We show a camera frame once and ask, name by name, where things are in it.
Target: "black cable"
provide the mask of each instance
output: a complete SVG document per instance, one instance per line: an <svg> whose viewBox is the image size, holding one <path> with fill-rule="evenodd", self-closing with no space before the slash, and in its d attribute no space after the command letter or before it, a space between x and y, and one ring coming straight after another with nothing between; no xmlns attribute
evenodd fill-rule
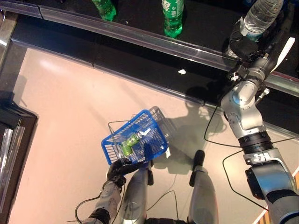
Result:
<svg viewBox="0 0 299 224"><path fill-rule="evenodd" d="M159 197L159 199L152 205L150 206L150 208L148 208L146 211L149 211L151 210L165 195L169 194L173 192L174 194L174 199L175 199L175 202L176 202L176 211L177 211L177 219L178 219L178 201L177 201L177 195L176 195L176 192L174 190L170 190L168 192L166 192L165 194L163 194L161 197Z"/></svg>
<svg viewBox="0 0 299 224"><path fill-rule="evenodd" d="M233 153L233 154L231 154L231 155L225 157L225 158L223 159L223 161L222 161L223 169L224 169L226 178L227 178L227 180L228 180L228 184L229 184L229 186L230 186L230 188L232 189L233 192L235 192L235 193L238 194L239 196L241 196L241 197L247 199L248 201L252 202L253 204L255 204L255 205L261 207L262 209L265 209L265 210L268 211L268 209L266 209L265 207L261 206L260 204L258 204L258 203L256 203L256 202L252 201L251 199L247 198L246 196L244 196L244 195L240 194L239 192L235 191L235 190L233 189L231 183L230 183L230 180L229 180L229 177L228 177L228 173L226 172L226 169L225 169L224 161L225 161L226 159L228 159L229 157L231 157L231 156L233 156L233 155L236 155L237 153L240 153L240 152L242 152L242 151L243 151L243 150L240 150L240 151L238 151L238 152L236 152L236 153Z"/></svg>
<svg viewBox="0 0 299 224"><path fill-rule="evenodd" d="M121 198L121 204L122 204L122 200L123 200L123 196L124 196L124 194L125 194L125 191L126 191L126 185L124 184L124 186L123 186L122 198ZM93 201L93 200L95 200L95 199L100 198L101 194L102 194L102 191L100 192L100 194L99 194L97 197L90 198L90 199L87 199L87 200L85 200L85 201L80 202L80 203L76 206L76 208L75 208L75 217L76 217L76 220L66 221L66 223L70 223L70 222L78 222L78 223L81 224L83 221L80 220L80 219L78 218L78 214L77 214L78 208L79 208L81 205L83 205L84 203L86 203L86 202L90 202L90 201ZM114 221L115 221L115 219L116 219L116 217L117 217L117 215L118 215L118 213L119 213L119 211L120 211L121 204L120 204L120 207L119 207L119 209L117 210L116 216L115 216L115 218L114 218L114 220L113 220L113 222L112 222L111 224L114 223Z"/></svg>
<svg viewBox="0 0 299 224"><path fill-rule="evenodd" d="M279 142L282 142L282 141L288 141L288 140L292 140L292 139L296 139L296 138L298 138L298 137L293 137L293 138L289 138L289 139L283 139L283 140L280 140L280 141L275 141L272 144L279 143Z"/></svg>
<svg viewBox="0 0 299 224"><path fill-rule="evenodd" d="M124 198L124 195L125 195L125 191L126 191L126 185L124 184L124 185L123 185L122 198L121 198L121 204L122 204L122 201L123 201L123 198ZM120 207L118 208L117 213L116 213L116 215L115 215L115 218L113 219L113 221L112 221L111 224L113 224L114 221L116 220L116 217L117 217L117 215L118 215L118 213L119 213L119 211L120 211L120 209L121 209L121 204L120 204Z"/></svg>
<svg viewBox="0 0 299 224"><path fill-rule="evenodd" d="M209 120L209 123L208 123L207 126L206 126L204 139L205 139L206 141L208 141L208 142L211 142L211 143L214 143L214 144L217 144L217 145L240 148L240 146L232 146L232 145L222 144L222 143L219 143L219 142L210 141L210 140L208 140L208 139L206 138L207 130L208 130L209 126L210 126L210 123L211 123L211 121L212 121L212 118L214 117L214 115L215 115L215 113L216 113L217 108L218 108L218 105L216 106L216 108L215 108L215 110L214 110L214 112L213 112L213 114L212 114L212 116L211 116L211 118L210 118L210 120Z"/></svg>
<svg viewBox="0 0 299 224"><path fill-rule="evenodd" d="M102 194L102 191L100 192L99 196L94 197L94 198L90 198L90 199L87 199L87 200L84 200L84 201L80 202L80 203L76 206L76 208L75 208L75 218L76 218L76 221L77 221L78 223L80 223L80 224L82 223L82 221L78 218L78 214L77 214L78 208L79 208L81 205L83 205L84 203L86 203L86 202L90 202L90 201L93 201L93 200L95 200L95 199L100 198L101 194Z"/></svg>

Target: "white tag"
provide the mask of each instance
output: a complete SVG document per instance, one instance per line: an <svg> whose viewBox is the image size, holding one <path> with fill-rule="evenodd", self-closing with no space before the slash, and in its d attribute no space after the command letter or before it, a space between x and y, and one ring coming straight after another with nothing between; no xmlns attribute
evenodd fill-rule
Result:
<svg viewBox="0 0 299 224"><path fill-rule="evenodd" d="M285 56L289 53L289 51L294 43L295 43L295 38L290 37L278 57L277 64L276 64L275 68L273 68L273 70L271 72L273 72L280 65L280 63L284 60Z"/></svg>
<svg viewBox="0 0 299 224"><path fill-rule="evenodd" d="M166 158L168 159L168 157L171 156L169 147L167 148L165 153L166 153Z"/></svg>
<svg viewBox="0 0 299 224"><path fill-rule="evenodd" d="M145 136L150 132L150 128L146 130L145 132L139 132L141 135Z"/></svg>

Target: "green soda bottle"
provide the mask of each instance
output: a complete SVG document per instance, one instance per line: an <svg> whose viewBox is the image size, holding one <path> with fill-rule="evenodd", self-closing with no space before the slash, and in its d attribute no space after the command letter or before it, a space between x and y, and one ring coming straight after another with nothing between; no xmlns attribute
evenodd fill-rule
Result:
<svg viewBox="0 0 299 224"><path fill-rule="evenodd" d="M100 16L104 20L112 21L116 15L116 10L111 0L92 0L97 7Z"/></svg>
<svg viewBox="0 0 299 224"><path fill-rule="evenodd" d="M162 0L162 6L165 16L164 33L175 38L183 29L184 0Z"/></svg>

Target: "plastic bottle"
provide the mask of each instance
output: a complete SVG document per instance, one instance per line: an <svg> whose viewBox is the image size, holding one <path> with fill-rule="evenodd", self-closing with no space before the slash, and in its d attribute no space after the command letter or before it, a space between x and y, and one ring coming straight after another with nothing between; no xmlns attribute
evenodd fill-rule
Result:
<svg viewBox="0 0 299 224"><path fill-rule="evenodd" d="M112 21L116 15L116 10L111 0L92 0L97 7L100 16L104 20Z"/></svg>
<svg viewBox="0 0 299 224"><path fill-rule="evenodd" d="M162 0L164 21L164 33L175 38L182 32L184 0Z"/></svg>
<svg viewBox="0 0 299 224"><path fill-rule="evenodd" d="M257 41L278 16L283 0L257 0L241 19L241 34Z"/></svg>

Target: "store shelf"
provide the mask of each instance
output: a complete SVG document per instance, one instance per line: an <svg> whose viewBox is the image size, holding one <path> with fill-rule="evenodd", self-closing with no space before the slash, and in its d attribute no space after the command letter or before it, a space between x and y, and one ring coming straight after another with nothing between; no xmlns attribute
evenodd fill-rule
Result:
<svg viewBox="0 0 299 224"><path fill-rule="evenodd" d="M14 13L20 13L24 15L30 15L37 18L41 18L41 13L39 12L39 7L37 5L38 1L30 1L23 2L22 0L15 1L0 1L0 8Z"/></svg>
<svg viewBox="0 0 299 224"><path fill-rule="evenodd" d="M26 2L35 2L45 20L85 29L224 71L232 69L236 60L223 56L222 50L227 45L233 24L248 10L241 0L186 0L183 32L177 39L172 39L163 33L164 16L160 0L130 0L129 3L127 0L114 1L117 15L113 22L102 20L91 0L66 0L63 4L56 0ZM297 26L296 23L291 35L298 39ZM278 72L266 80L268 86L299 97L299 79L295 71L298 51L296 41L277 69Z"/></svg>
<svg viewBox="0 0 299 224"><path fill-rule="evenodd" d="M203 100L218 105L223 94L230 89L227 72L223 70L29 16L20 16L12 41L25 47L55 52L149 88L195 102ZM178 73L181 69L185 69L186 73ZM295 133L298 131L298 98L271 90L257 107L264 121Z"/></svg>

